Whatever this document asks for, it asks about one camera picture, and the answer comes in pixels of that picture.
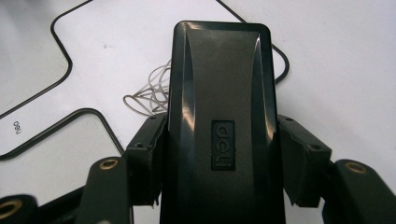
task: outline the black cable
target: black cable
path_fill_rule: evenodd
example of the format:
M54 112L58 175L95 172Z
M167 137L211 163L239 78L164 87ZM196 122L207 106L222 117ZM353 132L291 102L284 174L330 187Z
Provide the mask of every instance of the black cable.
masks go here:
M241 22L246 22L244 19L242 19L242 17L240 17L238 14L236 14L236 12L234 12L232 9L230 9L227 5L225 5L223 2L221 2L220 0L216 0L219 4L221 4L225 9L227 9L231 14L233 14L238 20L240 20ZM286 56L286 54L280 50L277 46L272 45L273 50L278 53L280 55L280 57L282 57L283 61L285 62L285 69L283 70L283 73L277 77L275 79L275 84L278 84L280 81L282 81L287 75L288 72L290 70L290 63L289 63L289 59Z

